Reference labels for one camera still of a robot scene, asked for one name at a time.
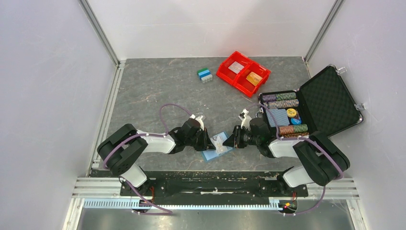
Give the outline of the blue card holder wallet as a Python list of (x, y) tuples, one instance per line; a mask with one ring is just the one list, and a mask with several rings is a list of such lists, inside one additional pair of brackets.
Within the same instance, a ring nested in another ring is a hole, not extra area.
[(215, 149), (202, 151), (201, 155), (203, 160), (205, 162), (209, 162), (233, 150), (232, 147), (223, 145), (223, 142), (226, 141), (228, 138), (229, 135), (226, 132), (221, 132), (212, 136), (210, 140), (213, 143)]

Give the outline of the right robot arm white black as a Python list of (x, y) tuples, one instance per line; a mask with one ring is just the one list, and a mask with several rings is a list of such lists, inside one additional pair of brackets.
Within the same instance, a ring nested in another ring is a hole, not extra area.
[(223, 145), (236, 149), (256, 146), (268, 158), (297, 158), (301, 165), (285, 170), (276, 183), (277, 191), (283, 196), (290, 195), (303, 184), (325, 186), (341, 179), (350, 167), (347, 156), (320, 131), (293, 139), (277, 138), (276, 131), (263, 119), (253, 118), (246, 126), (235, 126)]

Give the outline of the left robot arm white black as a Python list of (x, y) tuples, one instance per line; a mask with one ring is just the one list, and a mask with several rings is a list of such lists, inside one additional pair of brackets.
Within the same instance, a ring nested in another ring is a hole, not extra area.
[(112, 175), (124, 178), (138, 195), (145, 195), (150, 190), (150, 181), (136, 165), (137, 159), (143, 153), (175, 154), (186, 147), (195, 151), (215, 149), (203, 122), (196, 118), (189, 118), (182, 126), (162, 134), (125, 124), (97, 147), (97, 153)]

